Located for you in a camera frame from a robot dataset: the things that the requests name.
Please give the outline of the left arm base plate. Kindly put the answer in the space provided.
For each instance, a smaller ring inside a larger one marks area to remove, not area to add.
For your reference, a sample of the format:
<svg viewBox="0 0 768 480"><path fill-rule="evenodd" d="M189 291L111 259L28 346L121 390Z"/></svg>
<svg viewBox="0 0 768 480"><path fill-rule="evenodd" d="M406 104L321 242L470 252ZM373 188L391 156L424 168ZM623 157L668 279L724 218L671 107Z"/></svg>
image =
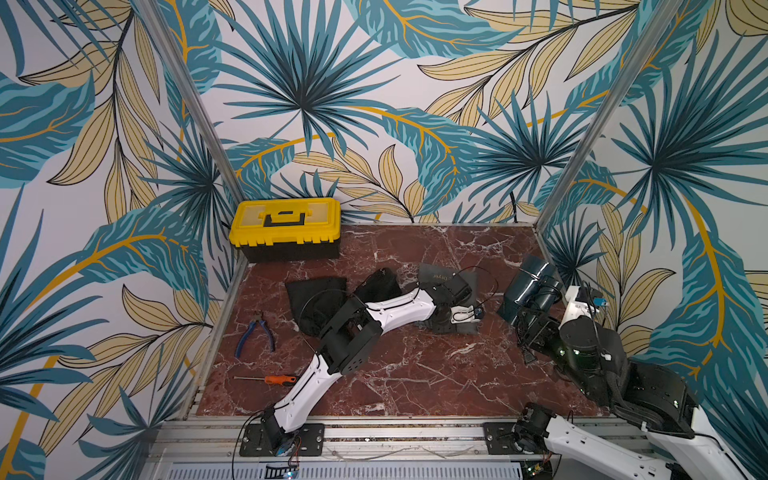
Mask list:
<svg viewBox="0 0 768 480"><path fill-rule="evenodd" d="M291 433L274 430L262 423L248 425L239 447L242 457L288 457L298 451L300 457L319 457L323 453L325 425L307 423Z"/></svg>

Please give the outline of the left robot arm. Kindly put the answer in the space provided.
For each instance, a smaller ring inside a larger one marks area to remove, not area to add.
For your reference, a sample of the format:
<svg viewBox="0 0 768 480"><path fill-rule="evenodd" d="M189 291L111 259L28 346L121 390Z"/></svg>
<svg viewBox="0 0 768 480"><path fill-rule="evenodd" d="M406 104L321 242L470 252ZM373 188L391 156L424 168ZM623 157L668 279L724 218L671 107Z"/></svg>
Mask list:
<svg viewBox="0 0 768 480"><path fill-rule="evenodd" d="M433 316L449 319L452 309L471 295L469 283L455 274L389 300L349 298L321 331L319 346L296 384L261 414L260 426L270 454L282 456L292 450L315 405L336 381L368 360L382 335Z"/></svg>

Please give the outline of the plain black drawstring pouch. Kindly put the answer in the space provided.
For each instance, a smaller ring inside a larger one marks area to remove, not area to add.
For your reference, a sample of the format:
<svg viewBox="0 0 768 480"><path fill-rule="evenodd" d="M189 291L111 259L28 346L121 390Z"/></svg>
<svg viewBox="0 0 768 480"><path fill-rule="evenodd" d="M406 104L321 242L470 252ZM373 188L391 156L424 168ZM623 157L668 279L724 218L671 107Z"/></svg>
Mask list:
<svg viewBox="0 0 768 480"><path fill-rule="evenodd" d="M395 272L385 267L369 275L353 295L364 303L383 302L401 296L402 290Z"/></svg>

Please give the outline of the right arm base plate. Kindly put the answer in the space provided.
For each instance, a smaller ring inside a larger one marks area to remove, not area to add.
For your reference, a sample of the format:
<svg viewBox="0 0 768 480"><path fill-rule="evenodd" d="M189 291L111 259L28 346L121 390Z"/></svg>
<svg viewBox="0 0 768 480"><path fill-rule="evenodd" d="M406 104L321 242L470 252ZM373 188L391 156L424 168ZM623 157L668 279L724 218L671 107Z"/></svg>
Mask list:
<svg viewBox="0 0 768 480"><path fill-rule="evenodd" d="M546 428L531 422L487 422L482 424L489 455L546 454Z"/></svg>

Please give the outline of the black hair dryer pouch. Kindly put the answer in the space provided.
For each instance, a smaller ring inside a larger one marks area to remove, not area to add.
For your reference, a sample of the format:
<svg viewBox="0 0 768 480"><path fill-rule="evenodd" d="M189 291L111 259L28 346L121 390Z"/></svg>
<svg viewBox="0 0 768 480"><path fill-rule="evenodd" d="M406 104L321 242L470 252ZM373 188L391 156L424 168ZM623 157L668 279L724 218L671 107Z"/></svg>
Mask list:
<svg viewBox="0 0 768 480"><path fill-rule="evenodd" d="M290 310L299 330L313 338L346 302L345 277L319 277L285 284Z"/></svg>

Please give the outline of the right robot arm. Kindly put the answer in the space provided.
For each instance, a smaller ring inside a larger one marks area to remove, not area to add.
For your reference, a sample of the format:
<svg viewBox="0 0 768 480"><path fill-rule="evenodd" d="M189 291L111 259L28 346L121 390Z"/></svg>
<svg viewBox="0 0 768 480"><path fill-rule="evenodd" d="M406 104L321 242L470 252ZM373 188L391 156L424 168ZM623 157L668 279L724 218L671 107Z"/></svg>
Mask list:
<svg viewBox="0 0 768 480"><path fill-rule="evenodd" d="M514 326L522 349L549 357L588 399L639 428L664 456L620 447L534 403L514 426L518 449L574 459L613 479L751 478L686 383L665 367L628 359L615 331L586 315L561 323L535 311Z"/></svg>

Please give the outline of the grey hair dryer pouch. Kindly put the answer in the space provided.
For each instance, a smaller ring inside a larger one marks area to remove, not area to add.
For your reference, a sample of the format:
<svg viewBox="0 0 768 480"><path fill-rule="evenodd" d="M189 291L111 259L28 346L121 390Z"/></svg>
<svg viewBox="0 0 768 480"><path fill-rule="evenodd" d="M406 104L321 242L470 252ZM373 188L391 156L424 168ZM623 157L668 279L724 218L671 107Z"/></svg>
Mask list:
<svg viewBox="0 0 768 480"><path fill-rule="evenodd" d="M437 307L477 305L477 274L471 271L455 271L422 263L419 266L418 283L428 293L435 295ZM428 319L422 322L424 328L440 335L477 335L479 324L480 322L456 324L455 329L429 329Z"/></svg>

